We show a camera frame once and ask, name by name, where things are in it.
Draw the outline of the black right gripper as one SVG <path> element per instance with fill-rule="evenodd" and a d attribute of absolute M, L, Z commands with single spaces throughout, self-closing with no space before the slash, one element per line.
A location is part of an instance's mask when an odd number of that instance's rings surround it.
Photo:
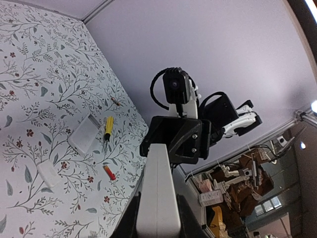
<path fill-rule="evenodd" d="M 140 155 L 148 155 L 151 144 L 165 144 L 169 161 L 173 164 L 197 164 L 207 159 L 211 143 L 211 122 L 155 116 L 140 145 Z"/>

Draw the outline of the yellow handled screwdriver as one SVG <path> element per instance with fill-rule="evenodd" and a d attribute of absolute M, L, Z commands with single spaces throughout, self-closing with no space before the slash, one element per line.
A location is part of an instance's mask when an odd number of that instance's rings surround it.
<path fill-rule="evenodd" d="M 104 136 L 103 136 L 104 141 L 109 141 L 109 139 L 111 137 L 111 133 L 112 133 L 112 129 L 113 129 L 113 122 L 114 122 L 114 118 L 112 116 L 110 116 L 106 119 L 105 132 L 104 132 Z"/>

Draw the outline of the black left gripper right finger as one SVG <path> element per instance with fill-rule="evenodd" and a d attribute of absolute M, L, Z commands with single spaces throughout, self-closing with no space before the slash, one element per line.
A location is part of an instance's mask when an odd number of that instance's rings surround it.
<path fill-rule="evenodd" d="M 179 211 L 181 230 L 180 238 L 205 238 L 206 235 L 202 231 L 189 203 L 183 195 L 176 196 Z"/>

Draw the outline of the white remote with back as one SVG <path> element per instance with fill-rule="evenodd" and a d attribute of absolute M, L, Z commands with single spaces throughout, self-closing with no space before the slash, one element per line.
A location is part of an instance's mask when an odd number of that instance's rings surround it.
<path fill-rule="evenodd" d="M 139 238 L 177 238 L 181 222 L 165 144 L 151 144 L 136 222 Z"/>

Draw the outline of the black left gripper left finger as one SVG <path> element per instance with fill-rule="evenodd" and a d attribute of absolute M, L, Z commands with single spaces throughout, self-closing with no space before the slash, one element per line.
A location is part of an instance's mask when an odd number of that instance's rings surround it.
<path fill-rule="evenodd" d="M 115 228 L 113 238 L 137 238 L 137 216 L 140 204 L 140 192 L 135 195 L 127 206 L 120 222 Z"/>

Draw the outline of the narrow white remote control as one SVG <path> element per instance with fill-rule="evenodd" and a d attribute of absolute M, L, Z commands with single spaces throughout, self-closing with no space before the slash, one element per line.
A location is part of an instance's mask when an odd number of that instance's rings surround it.
<path fill-rule="evenodd" d="M 68 138 L 69 145 L 80 155 L 85 156 L 95 140 L 101 124 L 92 115 L 87 115 Z"/>

